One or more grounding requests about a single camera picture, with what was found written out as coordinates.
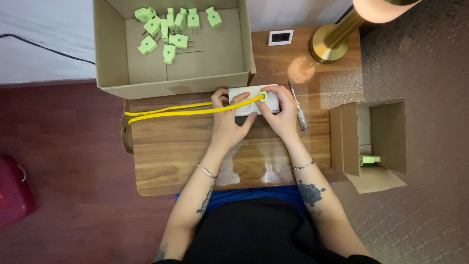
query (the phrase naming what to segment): red object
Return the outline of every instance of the red object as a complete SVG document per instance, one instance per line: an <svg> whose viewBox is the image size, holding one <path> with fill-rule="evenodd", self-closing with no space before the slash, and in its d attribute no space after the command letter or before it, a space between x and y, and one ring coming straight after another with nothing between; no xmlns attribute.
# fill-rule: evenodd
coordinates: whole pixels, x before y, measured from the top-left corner
<svg viewBox="0 0 469 264"><path fill-rule="evenodd" d="M36 209L24 178L12 157L0 156L0 228L25 218Z"/></svg>

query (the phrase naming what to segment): wooden table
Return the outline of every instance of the wooden table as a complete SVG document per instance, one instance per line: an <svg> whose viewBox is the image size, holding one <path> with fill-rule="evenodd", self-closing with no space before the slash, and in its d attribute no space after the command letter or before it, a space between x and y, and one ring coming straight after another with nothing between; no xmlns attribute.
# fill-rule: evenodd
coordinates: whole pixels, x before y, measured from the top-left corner
<svg viewBox="0 0 469 264"><path fill-rule="evenodd" d="M329 108L363 99L358 32L350 37L347 54L334 64L320 64L310 55L308 41L319 27L297 28L292 44L267 45L268 31L252 33L257 75L251 85L297 83L295 92L309 130L298 131L306 148L330 182L347 178L331 168ZM210 101L212 93L193 93L130 100L130 111ZM143 196L180 193L200 162L212 135L213 116L171 116L132 125L135 174ZM215 190L295 184L290 158L281 139L258 116L245 139L225 157Z"/></svg>

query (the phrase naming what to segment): hand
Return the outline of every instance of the hand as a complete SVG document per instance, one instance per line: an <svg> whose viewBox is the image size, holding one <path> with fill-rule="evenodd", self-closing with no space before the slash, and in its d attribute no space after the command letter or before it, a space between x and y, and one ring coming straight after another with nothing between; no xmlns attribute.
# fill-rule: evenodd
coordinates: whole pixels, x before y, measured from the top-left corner
<svg viewBox="0 0 469 264"><path fill-rule="evenodd" d="M256 105L272 129L285 142L289 139L299 138L296 130L297 103L293 95L284 86L268 86L261 89L262 92L276 93L282 106L282 111L272 114L264 102L256 101Z"/></svg>
<svg viewBox="0 0 469 264"><path fill-rule="evenodd" d="M226 94L228 94L228 90L222 88L212 95L213 108L223 107L222 102L228 102ZM249 92L246 92L233 97L230 104L241 102L249 94ZM248 134L249 128L251 128L252 123L254 123L257 117L257 113L249 114L242 126L238 126L235 123L235 113L235 109L213 113L213 132L210 147L220 149L226 154Z"/></svg>

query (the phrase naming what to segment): lamp base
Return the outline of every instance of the lamp base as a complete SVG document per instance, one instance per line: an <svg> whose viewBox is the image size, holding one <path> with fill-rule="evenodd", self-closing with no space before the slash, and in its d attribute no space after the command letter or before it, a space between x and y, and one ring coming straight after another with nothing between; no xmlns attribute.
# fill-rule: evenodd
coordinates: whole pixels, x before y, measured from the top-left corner
<svg viewBox="0 0 469 264"><path fill-rule="evenodd" d="M348 39L335 48L327 47L324 39L336 25L325 25L320 27L310 40L310 53L320 63L333 63L340 59L348 50Z"/></svg>

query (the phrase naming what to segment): person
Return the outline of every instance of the person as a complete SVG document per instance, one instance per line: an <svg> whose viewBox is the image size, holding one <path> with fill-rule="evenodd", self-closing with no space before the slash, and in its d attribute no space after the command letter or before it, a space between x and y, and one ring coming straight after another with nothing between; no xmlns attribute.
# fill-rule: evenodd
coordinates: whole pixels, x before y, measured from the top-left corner
<svg viewBox="0 0 469 264"><path fill-rule="evenodd" d="M283 140L307 214L285 200L261 197L228 202L204 216L216 175L227 152L248 133L257 113L242 126L235 111L214 113L212 141L177 199L155 263L379 263L355 234L339 199L303 145L296 128L296 101L283 86L276 93L282 111L256 105ZM227 89L212 96L214 108L228 103ZM249 92L235 96L239 103Z"/></svg>

